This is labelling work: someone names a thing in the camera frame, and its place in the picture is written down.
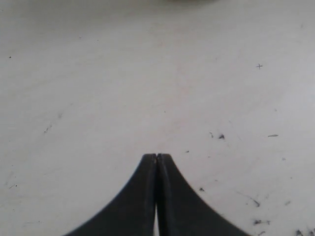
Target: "white surface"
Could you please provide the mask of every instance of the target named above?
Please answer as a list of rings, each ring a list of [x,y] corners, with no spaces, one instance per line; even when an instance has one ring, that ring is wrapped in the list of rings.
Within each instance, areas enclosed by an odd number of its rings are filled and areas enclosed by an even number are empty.
[[[314,12],[313,0],[0,0],[0,235],[67,233],[147,152],[172,154],[251,235],[307,235]]]

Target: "small cross mark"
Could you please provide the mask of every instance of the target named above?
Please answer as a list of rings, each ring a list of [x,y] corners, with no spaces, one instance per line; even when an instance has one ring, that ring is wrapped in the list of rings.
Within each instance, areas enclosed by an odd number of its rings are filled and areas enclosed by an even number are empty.
[[[258,67],[260,69],[261,67],[263,67],[263,65],[258,64],[256,67]]]

